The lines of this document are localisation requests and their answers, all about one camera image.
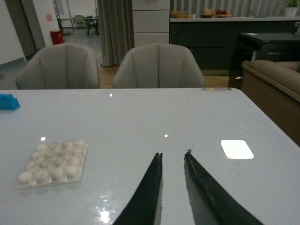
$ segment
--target kitchen counter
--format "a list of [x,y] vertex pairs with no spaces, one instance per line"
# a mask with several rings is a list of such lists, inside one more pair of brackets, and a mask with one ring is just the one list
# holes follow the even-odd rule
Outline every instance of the kitchen counter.
[[232,16],[227,18],[219,18],[214,16],[212,18],[170,18],[171,23],[178,22],[259,22],[259,21],[300,21],[300,16],[285,17],[285,16],[267,16],[267,17],[246,17],[246,16]]
[[228,75],[240,33],[294,33],[296,17],[170,18],[170,44],[191,50],[204,75]]

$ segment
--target countertop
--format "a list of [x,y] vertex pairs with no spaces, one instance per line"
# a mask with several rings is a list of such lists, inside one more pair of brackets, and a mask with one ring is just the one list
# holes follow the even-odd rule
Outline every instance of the countertop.
[[176,22],[259,22],[259,21],[300,21],[300,16],[285,17],[285,16],[267,16],[267,17],[246,17],[246,16],[232,16],[227,18],[170,18],[171,23]]

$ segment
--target potted plant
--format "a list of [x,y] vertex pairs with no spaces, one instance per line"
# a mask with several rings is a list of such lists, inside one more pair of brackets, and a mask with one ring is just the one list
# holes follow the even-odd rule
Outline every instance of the potted plant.
[[285,3],[285,16],[295,16],[299,6],[300,0],[283,0]]

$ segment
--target blue toy block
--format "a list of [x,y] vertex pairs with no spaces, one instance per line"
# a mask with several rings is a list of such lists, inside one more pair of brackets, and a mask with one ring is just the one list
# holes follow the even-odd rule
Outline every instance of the blue toy block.
[[0,94],[0,110],[15,110],[19,107],[18,99],[12,94]]

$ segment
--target gray armchair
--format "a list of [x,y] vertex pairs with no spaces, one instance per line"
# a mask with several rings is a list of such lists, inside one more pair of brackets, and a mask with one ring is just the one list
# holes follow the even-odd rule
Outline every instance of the gray armchair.
[[26,64],[15,83],[26,90],[100,88],[95,50],[71,43],[45,47]]
[[186,47],[150,44],[127,52],[112,87],[201,88],[205,87],[205,79]]

